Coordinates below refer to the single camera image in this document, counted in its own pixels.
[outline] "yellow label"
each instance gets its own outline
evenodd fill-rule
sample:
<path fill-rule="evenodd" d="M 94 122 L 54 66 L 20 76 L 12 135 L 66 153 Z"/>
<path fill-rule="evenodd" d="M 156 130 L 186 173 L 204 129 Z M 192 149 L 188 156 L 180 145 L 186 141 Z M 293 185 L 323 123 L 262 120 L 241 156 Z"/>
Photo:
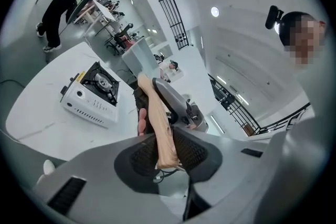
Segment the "yellow label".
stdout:
<path fill-rule="evenodd" d="M 83 71 L 79 76 L 77 77 L 76 81 L 80 82 L 80 80 L 84 77 L 85 72 Z"/>

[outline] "portable gas stove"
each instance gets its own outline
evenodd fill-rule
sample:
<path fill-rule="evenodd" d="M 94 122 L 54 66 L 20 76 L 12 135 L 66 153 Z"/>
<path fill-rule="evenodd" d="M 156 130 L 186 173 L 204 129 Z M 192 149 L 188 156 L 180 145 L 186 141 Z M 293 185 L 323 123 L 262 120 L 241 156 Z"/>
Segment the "portable gas stove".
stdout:
<path fill-rule="evenodd" d="M 61 90 L 61 105 L 90 122 L 107 128 L 113 126 L 118 120 L 119 82 L 99 62 L 70 81 Z"/>

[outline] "fluorescent light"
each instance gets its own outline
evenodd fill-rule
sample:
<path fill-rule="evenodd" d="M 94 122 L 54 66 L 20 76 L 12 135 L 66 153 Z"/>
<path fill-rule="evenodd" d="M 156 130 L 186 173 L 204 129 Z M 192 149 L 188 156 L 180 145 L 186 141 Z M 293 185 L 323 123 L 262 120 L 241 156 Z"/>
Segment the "fluorescent light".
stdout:
<path fill-rule="evenodd" d="M 219 16 L 219 10 L 218 10 L 218 8 L 216 8 L 216 7 L 212 7 L 212 8 L 211 8 L 211 14 L 212 14 L 212 16 L 214 16 L 214 17 L 218 17 L 218 16 Z"/>
<path fill-rule="evenodd" d="M 249 103 L 240 94 L 238 94 L 238 97 L 241 98 L 247 105 L 249 105 Z"/>
<path fill-rule="evenodd" d="M 279 23 L 274 24 L 274 30 L 277 32 L 277 34 L 279 34 Z"/>
<path fill-rule="evenodd" d="M 211 115 L 211 119 L 216 123 L 217 127 L 220 129 L 220 131 L 224 134 L 224 131 L 222 130 L 222 128 L 220 127 L 220 125 L 217 123 L 217 121 L 215 120 L 215 118 Z"/>
<path fill-rule="evenodd" d="M 222 81 L 224 84 L 226 84 L 226 81 L 224 79 L 222 79 L 221 77 L 217 76 L 217 78 Z"/>

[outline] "sneaker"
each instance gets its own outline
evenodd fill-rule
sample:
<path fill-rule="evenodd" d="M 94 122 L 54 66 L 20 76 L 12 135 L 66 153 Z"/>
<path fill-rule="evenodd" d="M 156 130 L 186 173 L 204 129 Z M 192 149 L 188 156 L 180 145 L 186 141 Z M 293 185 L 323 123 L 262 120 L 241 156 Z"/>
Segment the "sneaker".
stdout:
<path fill-rule="evenodd" d="M 38 23 L 38 24 L 36 25 L 36 33 L 37 33 L 37 36 L 38 36 L 38 37 L 43 37 L 43 36 L 44 36 L 44 33 L 45 33 L 45 32 L 42 32 L 42 31 L 39 31 L 39 30 L 38 30 L 38 28 L 41 27 L 42 25 L 43 25 L 43 23 Z"/>
<path fill-rule="evenodd" d="M 45 175 L 50 175 L 55 170 L 56 170 L 56 168 L 55 168 L 54 164 L 49 159 L 47 159 L 43 163 L 43 173 Z"/>
<path fill-rule="evenodd" d="M 48 54 L 50 52 L 53 52 L 54 50 L 59 50 L 62 47 L 62 44 L 58 45 L 57 47 L 49 47 L 49 46 L 44 46 L 43 51 Z"/>

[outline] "ceiling light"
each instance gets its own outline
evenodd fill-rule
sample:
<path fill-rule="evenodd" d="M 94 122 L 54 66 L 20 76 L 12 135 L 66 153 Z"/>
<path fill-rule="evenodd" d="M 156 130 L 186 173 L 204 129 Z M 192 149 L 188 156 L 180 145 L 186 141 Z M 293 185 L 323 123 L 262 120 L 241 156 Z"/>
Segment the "ceiling light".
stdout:
<path fill-rule="evenodd" d="M 212 7 L 212 8 L 211 8 L 211 14 L 212 14 L 212 16 L 214 16 L 214 17 L 218 17 L 218 16 L 219 16 L 219 10 L 218 10 L 218 8 L 216 8 L 216 7 Z"/>
<path fill-rule="evenodd" d="M 221 77 L 217 76 L 217 78 L 222 81 L 224 84 L 226 84 L 226 81 L 224 79 L 222 79 Z"/>
<path fill-rule="evenodd" d="M 274 24 L 274 30 L 277 32 L 277 34 L 279 34 L 279 23 Z"/>
<path fill-rule="evenodd" d="M 249 103 L 240 94 L 238 94 L 238 97 L 242 99 L 247 105 L 249 105 Z"/>
<path fill-rule="evenodd" d="M 215 120 L 215 118 L 211 115 L 211 119 L 216 123 L 217 127 L 220 129 L 220 131 L 224 134 L 224 131 L 222 130 L 222 128 L 220 127 L 220 125 L 217 123 L 217 121 Z"/>

